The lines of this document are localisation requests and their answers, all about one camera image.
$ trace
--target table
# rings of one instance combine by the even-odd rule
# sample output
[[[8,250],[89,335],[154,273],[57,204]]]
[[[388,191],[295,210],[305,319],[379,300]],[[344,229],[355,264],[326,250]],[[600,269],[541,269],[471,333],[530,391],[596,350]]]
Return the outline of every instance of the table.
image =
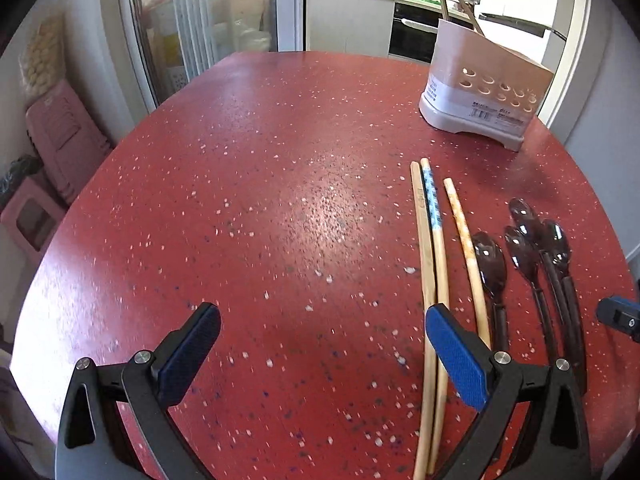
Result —
[[[12,372],[47,433],[78,358],[155,348],[207,300],[222,334],[172,414],[217,478],[410,478],[423,320],[420,273],[404,270],[419,267],[409,163],[428,155],[463,325],[475,319],[445,177],[472,233],[500,237],[514,196],[567,232],[602,466],[640,394],[640,348],[594,318],[600,298],[634,297],[612,227],[538,120],[519,153],[431,128],[417,110],[427,72],[344,54],[234,54],[145,118],[69,210],[24,304]],[[544,363],[529,286],[511,266],[504,299],[511,354]],[[450,387],[440,463],[473,416]]]

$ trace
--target oven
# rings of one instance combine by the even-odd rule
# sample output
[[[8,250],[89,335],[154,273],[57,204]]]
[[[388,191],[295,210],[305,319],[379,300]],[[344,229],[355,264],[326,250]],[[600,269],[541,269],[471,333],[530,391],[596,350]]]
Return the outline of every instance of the oven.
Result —
[[[416,60],[430,63],[433,50],[436,46],[438,35],[438,20],[442,17],[437,10],[425,9],[408,4],[396,2],[394,9],[394,22],[391,27],[391,40],[389,41],[390,57],[402,57],[407,60]],[[464,20],[450,18],[452,22],[466,28],[473,25]],[[408,27],[402,20],[411,20],[424,25],[425,30],[417,30]]]

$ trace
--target plastic bag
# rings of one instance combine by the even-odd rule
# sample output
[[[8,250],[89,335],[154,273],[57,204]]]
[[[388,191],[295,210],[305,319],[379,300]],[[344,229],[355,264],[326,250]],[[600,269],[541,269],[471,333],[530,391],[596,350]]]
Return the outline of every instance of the plastic bag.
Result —
[[[0,177],[0,211],[6,207],[24,179],[41,169],[42,161],[32,155],[23,155],[11,163],[9,171]]]
[[[238,37],[238,51],[255,50],[268,52],[271,47],[271,34],[264,30],[247,27],[243,20],[236,20],[235,32]]]
[[[65,77],[64,20],[54,14],[40,23],[20,55],[22,90],[31,105]]]

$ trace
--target spoon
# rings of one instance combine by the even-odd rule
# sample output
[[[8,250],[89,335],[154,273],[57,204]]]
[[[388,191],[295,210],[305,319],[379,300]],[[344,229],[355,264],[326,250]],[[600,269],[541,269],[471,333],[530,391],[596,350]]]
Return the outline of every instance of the spoon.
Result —
[[[544,231],[540,218],[533,208],[521,198],[512,198],[509,200],[509,213],[513,219],[516,229],[520,231],[524,237],[532,244],[538,246],[544,240]]]
[[[554,264],[553,257],[550,254],[550,247],[553,245],[550,236],[549,225],[540,221],[535,210],[521,198],[512,198],[509,201],[509,212],[511,218],[516,224],[516,229],[533,244],[540,252],[542,267],[546,274],[546,279],[551,286],[551,292],[554,295],[554,304],[558,311],[560,319],[560,329],[562,333],[562,344],[567,358],[576,370],[576,376],[579,375],[578,367],[580,366],[581,350],[578,345],[577,325],[574,323],[572,316],[567,307],[568,300],[565,298],[567,294],[561,283],[562,277],[567,273],[568,258],[562,254],[556,254],[556,262]],[[582,383],[578,380],[578,386],[582,387]]]
[[[571,328],[577,345],[578,366],[576,376],[578,386],[584,393],[587,387],[587,355],[584,345],[584,329],[582,327],[582,317],[580,316],[580,307],[578,305],[578,295],[575,291],[574,280],[569,275],[569,261],[571,260],[571,247],[569,240],[564,231],[554,220],[543,221],[543,231],[545,236],[545,245],[548,248],[551,261],[558,272],[558,277],[562,282],[562,290],[566,297],[568,308],[568,316],[570,318]]]
[[[471,237],[482,285],[491,301],[492,341],[496,351],[509,351],[507,312],[502,302],[502,293],[507,282],[507,265],[500,246],[484,231]]]
[[[511,261],[531,284],[533,299],[536,302],[545,338],[546,356],[549,363],[553,365],[558,358],[558,346],[556,345],[556,336],[554,335],[551,316],[549,316],[549,309],[546,306],[545,295],[538,281],[538,252],[525,235],[514,227],[508,226],[504,228],[504,240],[507,243]]]

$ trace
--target sliding glass door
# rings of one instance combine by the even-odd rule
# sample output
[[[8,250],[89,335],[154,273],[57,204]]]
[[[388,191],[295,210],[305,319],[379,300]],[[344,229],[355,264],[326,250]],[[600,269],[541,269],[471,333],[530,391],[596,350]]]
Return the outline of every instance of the sliding glass door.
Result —
[[[303,49],[304,0],[120,2],[149,108],[234,52]]]

